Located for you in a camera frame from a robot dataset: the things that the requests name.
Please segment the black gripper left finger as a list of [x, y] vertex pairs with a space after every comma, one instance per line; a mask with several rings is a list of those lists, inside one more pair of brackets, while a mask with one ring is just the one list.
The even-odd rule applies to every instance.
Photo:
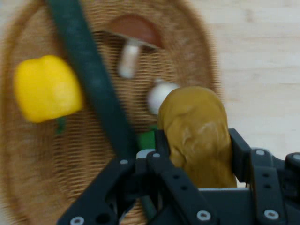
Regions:
[[152, 225], [216, 225], [214, 209], [182, 169], [169, 159], [162, 130], [156, 149], [135, 158], [114, 158], [59, 218], [59, 225], [118, 225], [136, 200], [149, 196], [157, 208]]

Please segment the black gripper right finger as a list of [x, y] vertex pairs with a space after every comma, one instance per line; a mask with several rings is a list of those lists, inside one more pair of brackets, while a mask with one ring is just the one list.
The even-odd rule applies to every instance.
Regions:
[[238, 131], [229, 129], [232, 168], [238, 181], [250, 186], [256, 225], [300, 223], [300, 154], [284, 160], [270, 151], [251, 148]]

